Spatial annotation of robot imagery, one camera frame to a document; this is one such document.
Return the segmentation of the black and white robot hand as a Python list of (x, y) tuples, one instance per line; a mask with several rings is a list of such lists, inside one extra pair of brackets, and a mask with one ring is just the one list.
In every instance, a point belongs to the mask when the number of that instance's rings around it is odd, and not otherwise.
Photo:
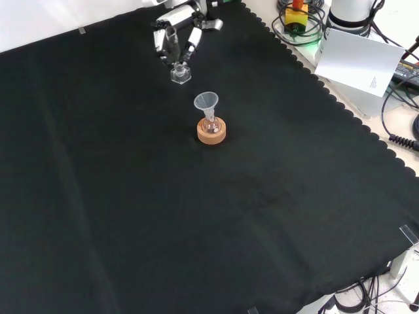
[[(209, 8), (217, 6), (211, 1), (152, 1), (152, 5), (164, 4), (170, 11), (152, 23), (155, 52), (163, 63), (171, 67), (175, 63), (186, 63), (196, 52), (203, 31), (219, 31), (223, 27), (220, 19), (211, 19)], [(184, 49), (180, 48), (177, 31), (192, 26)]]

